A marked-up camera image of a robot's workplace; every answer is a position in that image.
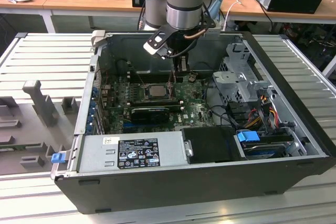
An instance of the power supply label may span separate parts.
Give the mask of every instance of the power supply label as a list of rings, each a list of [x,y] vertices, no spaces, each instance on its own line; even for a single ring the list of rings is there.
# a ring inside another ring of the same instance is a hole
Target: power supply label
[[[157,138],[120,140],[118,143],[118,168],[145,168],[160,166]]]

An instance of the blue latch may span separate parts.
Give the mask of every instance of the blue latch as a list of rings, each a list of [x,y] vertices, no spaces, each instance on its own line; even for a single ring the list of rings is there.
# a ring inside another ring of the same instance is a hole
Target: blue latch
[[[237,134],[240,142],[260,141],[259,135],[256,131],[241,131]]]
[[[51,157],[51,162],[53,164],[55,164],[55,163],[65,163],[66,162],[65,156],[66,156],[65,153],[54,153]]]

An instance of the aluminum profile table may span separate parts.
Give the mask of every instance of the aluminum profile table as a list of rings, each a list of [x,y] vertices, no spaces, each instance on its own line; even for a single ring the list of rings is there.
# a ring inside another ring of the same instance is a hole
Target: aluminum profile table
[[[31,103],[22,86],[26,80],[40,80],[42,94],[53,102],[63,97],[80,101],[91,47],[91,34],[19,34],[0,58],[0,97]]]

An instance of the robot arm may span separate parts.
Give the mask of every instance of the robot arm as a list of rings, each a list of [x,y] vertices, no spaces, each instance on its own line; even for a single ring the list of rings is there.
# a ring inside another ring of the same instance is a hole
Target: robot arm
[[[159,1],[163,0],[155,0],[154,4],[153,0],[146,0],[146,22],[157,31],[144,49],[164,59],[186,56],[198,38],[214,25],[209,10],[203,0],[166,0],[162,11]]]

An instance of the table leg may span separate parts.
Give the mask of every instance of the table leg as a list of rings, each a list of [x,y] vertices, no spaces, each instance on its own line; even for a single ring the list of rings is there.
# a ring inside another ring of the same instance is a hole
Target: table leg
[[[57,29],[54,27],[54,23],[51,18],[51,10],[41,10],[40,15],[44,20],[44,24],[46,25],[48,33],[56,33]]]
[[[93,17],[92,17],[92,16],[88,16],[88,18],[89,18],[90,28],[91,28],[91,29],[95,29],[96,27],[95,27],[95,25],[94,25],[94,23],[93,23]]]
[[[273,22],[273,29],[272,29],[272,26],[270,26],[269,32],[272,34],[279,34],[281,26],[282,26],[281,22]]]
[[[328,78],[334,72],[335,69],[336,69],[336,55],[322,71],[322,74],[324,74],[324,76]]]

